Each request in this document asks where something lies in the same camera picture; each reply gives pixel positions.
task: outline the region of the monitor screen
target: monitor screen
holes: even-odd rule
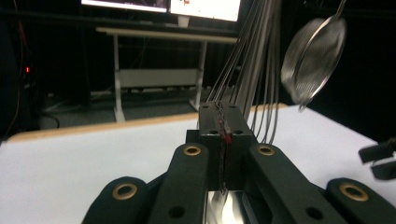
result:
[[[82,5],[166,12],[166,0],[81,0]]]
[[[237,21],[241,0],[170,0],[170,12],[186,16]]]

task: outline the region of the black clamp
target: black clamp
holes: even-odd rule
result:
[[[377,146],[366,147],[359,151],[361,161],[373,162],[371,167],[374,177],[381,180],[391,180],[396,178],[396,160],[389,161],[396,151],[396,137],[390,138],[388,142],[380,143]]]

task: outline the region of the desk leg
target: desk leg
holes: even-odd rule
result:
[[[199,67],[195,81],[195,97],[193,99],[190,99],[190,104],[192,105],[192,107],[195,108],[195,110],[199,109],[199,104],[201,102],[202,82],[204,79],[204,71],[205,71],[206,47],[207,47],[207,42],[206,41],[202,42]]]
[[[114,107],[114,115],[116,122],[125,122],[121,104],[121,84],[120,84],[120,63],[119,63],[119,37],[113,35],[114,39],[114,87],[116,92],[116,106]]]

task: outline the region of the white desk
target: white desk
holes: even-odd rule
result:
[[[4,143],[0,148],[0,223],[80,223],[110,181],[149,182],[167,170],[174,150],[196,119]],[[361,147],[374,144],[320,114],[280,109],[274,145],[313,183],[356,179],[396,205],[396,182],[374,180],[361,165]]]
[[[114,108],[114,112],[117,122],[125,121],[125,117],[122,112],[120,93],[120,89],[122,87],[163,87],[166,85],[175,86],[195,83],[196,93],[195,97],[191,99],[191,105],[195,109],[198,109],[201,99],[202,81],[204,78],[207,42],[225,44],[234,44],[236,42],[236,38],[234,37],[218,35],[183,34],[166,31],[126,30],[104,27],[98,27],[96,28],[96,31],[112,35],[114,40],[114,81],[116,92],[116,106]],[[151,37],[201,42],[198,69],[120,69],[119,36]]]

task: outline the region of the strainer handle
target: strainer handle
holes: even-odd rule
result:
[[[344,5],[346,4],[347,0],[341,0],[340,6],[338,6],[337,12],[335,13],[335,18],[338,19],[343,13]]]

